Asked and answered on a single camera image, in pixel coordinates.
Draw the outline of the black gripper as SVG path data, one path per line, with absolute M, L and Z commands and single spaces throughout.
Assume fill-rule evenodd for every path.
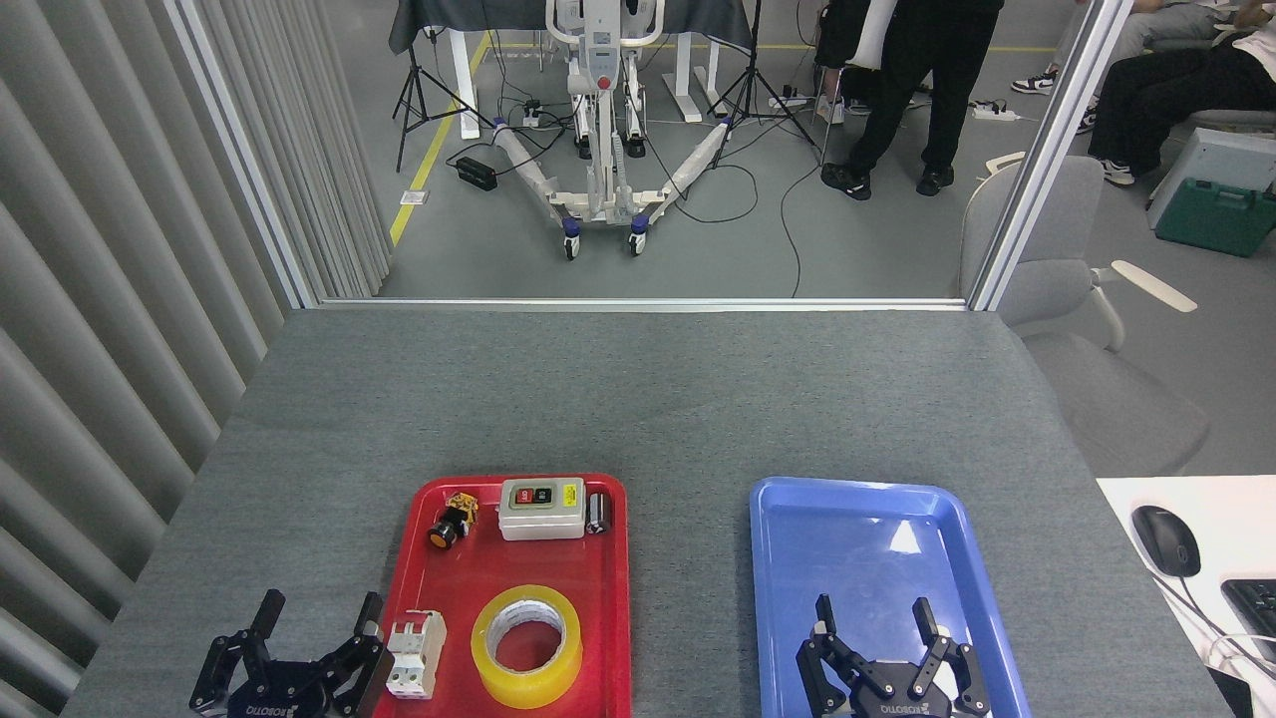
M 954 641 L 939 631 L 930 601 L 916 598 L 912 613 L 925 645 L 923 662 L 916 664 L 878 664 L 880 685 L 893 692 L 880 696 L 855 672 L 849 657 L 852 650 L 835 633 L 835 613 L 829 596 L 817 596 L 815 624 L 798 647 L 798 673 L 812 717 L 852 713 L 855 717 L 952 717 L 952 709 L 986 717 L 990 699 L 977 650 L 968 641 Z M 951 698 L 937 681 L 939 664 L 949 664 L 957 685 Z
M 285 594 L 265 590 L 245 630 L 214 636 L 197 673 L 188 709 L 199 715 L 325 717 L 371 715 L 387 692 L 396 658 L 380 631 L 384 607 L 379 592 L 367 592 L 352 636 L 320 662 L 271 662 L 267 640 L 285 607 Z M 239 667 L 246 681 L 228 692 Z

